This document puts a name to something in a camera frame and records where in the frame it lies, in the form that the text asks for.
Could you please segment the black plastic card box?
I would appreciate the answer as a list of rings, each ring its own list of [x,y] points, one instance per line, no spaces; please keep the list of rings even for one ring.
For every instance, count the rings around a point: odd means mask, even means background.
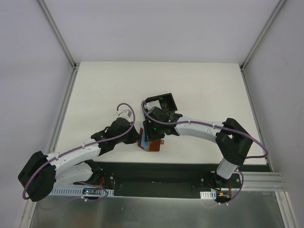
[[[151,96],[151,97],[146,98],[144,101],[144,105],[143,105],[144,109],[145,109],[145,105],[147,102],[154,101],[154,100],[160,101],[161,110],[163,112],[165,112],[166,114],[173,114],[178,110],[172,93],[166,93],[166,94],[156,95],[156,96]]]

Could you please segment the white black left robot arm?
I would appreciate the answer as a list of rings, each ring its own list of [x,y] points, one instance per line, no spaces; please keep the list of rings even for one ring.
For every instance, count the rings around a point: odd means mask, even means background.
[[[140,138],[133,122],[118,117],[110,126],[94,133],[78,147],[49,154],[35,152],[18,175],[24,188],[23,199],[40,201],[60,186],[61,181],[66,184],[78,181],[100,184],[100,170],[93,159],[112,151],[117,144],[133,144]]]

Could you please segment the brown leather card holder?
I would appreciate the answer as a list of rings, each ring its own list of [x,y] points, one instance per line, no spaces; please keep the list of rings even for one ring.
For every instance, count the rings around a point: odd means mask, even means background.
[[[159,152],[161,145],[164,145],[163,139],[155,141],[148,141],[147,134],[143,128],[140,128],[140,140],[137,142],[137,146],[146,152]]]

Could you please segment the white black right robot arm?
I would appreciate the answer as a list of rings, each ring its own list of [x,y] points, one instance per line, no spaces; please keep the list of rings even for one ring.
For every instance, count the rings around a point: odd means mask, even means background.
[[[206,122],[191,119],[175,112],[153,107],[143,121],[148,142],[163,139],[166,135],[192,136],[215,143],[223,156],[214,174],[204,177],[206,185],[219,190],[231,181],[233,172],[243,165],[253,141],[244,136],[247,131],[232,118],[223,122]]]

